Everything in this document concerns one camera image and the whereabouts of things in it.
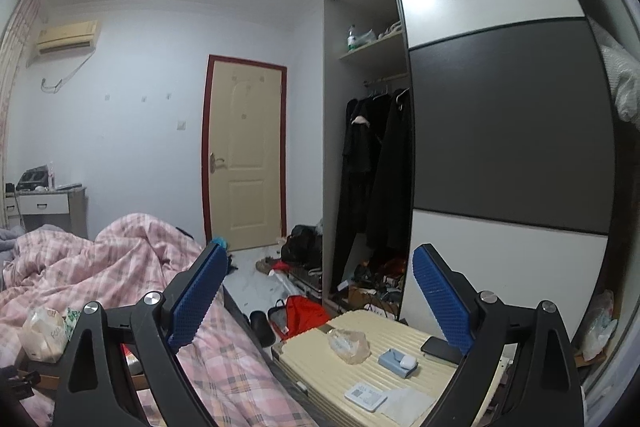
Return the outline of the brown cardboard tray box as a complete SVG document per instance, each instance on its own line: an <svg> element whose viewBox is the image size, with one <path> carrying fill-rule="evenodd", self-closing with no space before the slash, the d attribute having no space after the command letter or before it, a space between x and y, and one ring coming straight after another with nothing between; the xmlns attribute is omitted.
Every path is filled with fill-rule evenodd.
<svg viewBox="0 0 640 427"><path fill-rule="evenodd" d="M21 350L15 361L17 372L21 376L27 373L38 373L40 383L36 384L36 388L40 391L56 392L58 385L61 384L62 378L66 374L85 378L89 383L96 383L96 365L90 362L88 369L82 369L77 363L73 362L70 366L66 366L62 360L58 363L46 363L32 361L24 350Z"/></svg>

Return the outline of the white facial tissue pack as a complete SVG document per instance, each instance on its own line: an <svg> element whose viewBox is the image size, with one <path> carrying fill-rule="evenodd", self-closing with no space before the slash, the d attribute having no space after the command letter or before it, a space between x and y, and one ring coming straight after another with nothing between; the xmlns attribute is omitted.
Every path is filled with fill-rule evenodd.
<svg viewBox="0 0 640 427"><path fill-rule="evenodd" d="M56 363L67 343L63 317L50 308L30 310L18 338L30 361Z"/></svg>

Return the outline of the black smartphone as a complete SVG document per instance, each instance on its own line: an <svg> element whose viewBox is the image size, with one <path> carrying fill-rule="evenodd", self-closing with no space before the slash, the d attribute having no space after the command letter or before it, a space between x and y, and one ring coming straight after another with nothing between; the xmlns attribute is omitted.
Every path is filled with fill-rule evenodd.
<svg viewBox="0 0 640 427"><path fill-rule="evenodd" d="M421 352L429 357L455 365L458 365L462 360L462 353L458 348L450 346L446 340L436 336L430 336L424 341Z"/></svg>

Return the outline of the pink plaid duvet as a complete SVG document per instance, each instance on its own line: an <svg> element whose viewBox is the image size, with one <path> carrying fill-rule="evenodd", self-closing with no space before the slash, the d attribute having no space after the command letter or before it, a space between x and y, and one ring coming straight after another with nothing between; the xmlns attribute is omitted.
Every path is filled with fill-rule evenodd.
<svg viewBox="0 0 640 427"><path fill-rule="evenodd" d="M226 254L143 213L95 239L37 230L3 269L1 363L25 358L20 332L37 310L79 317L56 363L53 397L20 402L51 426L310 426L224 304Z"/></svg>

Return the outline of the light blue case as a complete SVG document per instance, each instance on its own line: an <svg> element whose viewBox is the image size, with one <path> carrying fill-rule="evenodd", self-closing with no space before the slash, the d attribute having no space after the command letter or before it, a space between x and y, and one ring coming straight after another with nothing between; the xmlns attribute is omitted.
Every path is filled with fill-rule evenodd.
<svg viewBox="0 0 640 427"><path fill-rule="evenodd" d="M378 364L400 378L408 378L418 368L418 360L412 355L390 348L378 357Z"/></svg>

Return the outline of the grey blanket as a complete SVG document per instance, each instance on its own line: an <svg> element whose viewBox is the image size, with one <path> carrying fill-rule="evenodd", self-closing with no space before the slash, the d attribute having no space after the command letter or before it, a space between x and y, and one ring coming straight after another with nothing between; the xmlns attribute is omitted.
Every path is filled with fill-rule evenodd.
<svg viewBox="0 0 640 427"><path fill-rule="evenodd" d="M15 225L10 229L0 229L0 255L2 259L11 259L13 249L19 237L25 234L21 225Z"/></svg>

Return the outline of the cream hard-shell suitcase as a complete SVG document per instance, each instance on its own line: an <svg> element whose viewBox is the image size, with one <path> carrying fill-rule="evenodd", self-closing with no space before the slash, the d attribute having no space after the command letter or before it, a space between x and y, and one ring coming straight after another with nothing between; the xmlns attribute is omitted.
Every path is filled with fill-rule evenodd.
<svg viewBox="0 0 640 427"><path fill-rule="evenodd" d="M330 347L333 329L360 332L366 336L370 355L360 364L344 362ZM422 414L413 424L420 426L434 409L456 373L457 365L424 355L421 347L431 336L399 322L384 319L369 311L352 311L334 317L328 323L276 343L271 347L273 360L303 395L318 407L334 426L396 426L385 414L386 405L368 412L345 397L358 384L380 392L389 392L392 402L408 410L420 404ZM418 367L407 378L395 375L378 364L387 350L395 349L416 358Z"/></svg>

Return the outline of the white small card device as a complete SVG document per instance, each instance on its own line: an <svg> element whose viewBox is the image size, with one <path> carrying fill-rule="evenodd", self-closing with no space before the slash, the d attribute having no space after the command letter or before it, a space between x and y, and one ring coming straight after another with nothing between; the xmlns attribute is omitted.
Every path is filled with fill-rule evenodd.
<svg viewBox="0 0 640 427"><path fill-rule="evenodd" d="M366 383L357 383L344 393L344 398L357 407L374 413L386 401L387 395Z"/></svg>

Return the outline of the white grey desk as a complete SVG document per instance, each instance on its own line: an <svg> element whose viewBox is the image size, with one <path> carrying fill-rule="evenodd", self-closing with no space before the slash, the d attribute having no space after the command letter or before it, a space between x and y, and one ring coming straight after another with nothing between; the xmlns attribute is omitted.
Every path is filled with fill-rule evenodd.
<svg viewBox="0 0 640 427"><path fill-rule="evenodd" d="M87 196L83 186L66 191L18 192L6 194L4 212L8 227L19 225L26 232L54 225L86 239Z"/></svg>

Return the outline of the clear plastic tissue packet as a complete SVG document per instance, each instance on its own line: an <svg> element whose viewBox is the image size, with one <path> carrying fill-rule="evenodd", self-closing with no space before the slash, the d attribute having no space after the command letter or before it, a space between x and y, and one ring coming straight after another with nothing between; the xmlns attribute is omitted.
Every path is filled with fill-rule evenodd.
<svg viewBox="0 0 640 427"><path fill-rule="evenodd" d="M370 343L363 332L331 329L326 338L331 350L349 365L361 364L370 357Z"/></svg>

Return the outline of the black device on desk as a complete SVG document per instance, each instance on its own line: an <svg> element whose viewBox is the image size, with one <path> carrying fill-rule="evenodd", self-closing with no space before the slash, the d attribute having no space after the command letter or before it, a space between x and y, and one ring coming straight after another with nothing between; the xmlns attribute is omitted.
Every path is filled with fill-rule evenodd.
<svg viewBox="0 0 640 427"><path fill-rule="evenodd" d="M51 187L54 187L54 176L48 165L42 165L25 170L16 184L16 191L33 192Z"/></svg>

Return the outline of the black bag on floor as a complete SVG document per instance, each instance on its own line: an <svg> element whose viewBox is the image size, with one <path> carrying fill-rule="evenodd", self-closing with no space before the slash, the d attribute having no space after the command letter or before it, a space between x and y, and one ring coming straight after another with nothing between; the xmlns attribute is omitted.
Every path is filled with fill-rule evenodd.
<svg viewBox="0 0 640 427"><path fill-rule="evenodd" d="M281 249L287 265L319 269L322 265L322 235L311 225L295 225Z"/></svg>

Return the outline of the beige door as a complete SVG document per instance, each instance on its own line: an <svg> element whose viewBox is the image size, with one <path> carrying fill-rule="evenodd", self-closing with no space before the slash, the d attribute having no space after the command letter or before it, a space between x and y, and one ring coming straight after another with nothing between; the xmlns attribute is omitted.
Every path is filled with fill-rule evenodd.
<svg viewBox="0 0 640 427"><path fill-rule="evenodd" d="M277 243L285 234L286 68L208 58L202 118L205 238L229 251Z"/></svg>

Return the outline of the grey white sliding wardrobe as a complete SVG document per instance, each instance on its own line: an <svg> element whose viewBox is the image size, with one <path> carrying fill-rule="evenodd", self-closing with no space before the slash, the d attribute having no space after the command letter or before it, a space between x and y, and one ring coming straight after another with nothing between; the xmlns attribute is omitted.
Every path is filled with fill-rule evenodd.
<svg viewBox="0 0 640 427"><path fill-rule="evenodd" d="M506 303L552 301L578 340L632 187L594 24L637 53L637 0L322 0L322 15L324 299L365 261L399 281L396 317L437 334L412 274L430 243ZM413 116L408 258L375 270L359 234L332 293L346 107L398 89Z"/></svg>

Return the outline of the green white bottle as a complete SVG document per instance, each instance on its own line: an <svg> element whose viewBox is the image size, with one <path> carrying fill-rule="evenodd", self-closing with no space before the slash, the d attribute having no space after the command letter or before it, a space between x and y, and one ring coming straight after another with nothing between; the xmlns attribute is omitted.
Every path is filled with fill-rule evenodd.
<svg viewBox="0 0 640 427"><path fill-rule="evenodd" d="M354 25L348 28L347 33L347 49L349 51L356 50L360 47L359 37L357 35L356 27Z"/></svg>

